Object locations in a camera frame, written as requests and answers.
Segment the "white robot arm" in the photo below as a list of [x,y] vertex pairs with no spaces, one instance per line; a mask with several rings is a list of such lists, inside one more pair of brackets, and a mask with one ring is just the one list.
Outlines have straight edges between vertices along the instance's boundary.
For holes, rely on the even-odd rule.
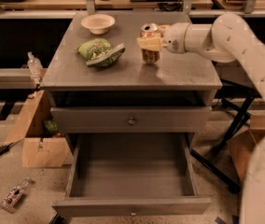
[[[265,44],[236,14],[223,14],[212,24],[167,25],[157,35],[139,37],[137,43],[140,48],[153,51],[194,52],[210,61],[236,60],[265,101]],[[265,224],[265,137],[248,163],[239,224]]]

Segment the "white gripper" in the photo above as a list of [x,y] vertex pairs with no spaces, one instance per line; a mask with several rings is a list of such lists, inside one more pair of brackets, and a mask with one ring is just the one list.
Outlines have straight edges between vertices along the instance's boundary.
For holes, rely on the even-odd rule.
[[[189,23],[179,22],[173,25],[159,25],[158,31],[163,34],[166,49],[172,53],[184,54],[185,36]],[[141,49],[152,51],[161,51],[163,48],[163,39],[158,36],[138,37],[137,43]]]

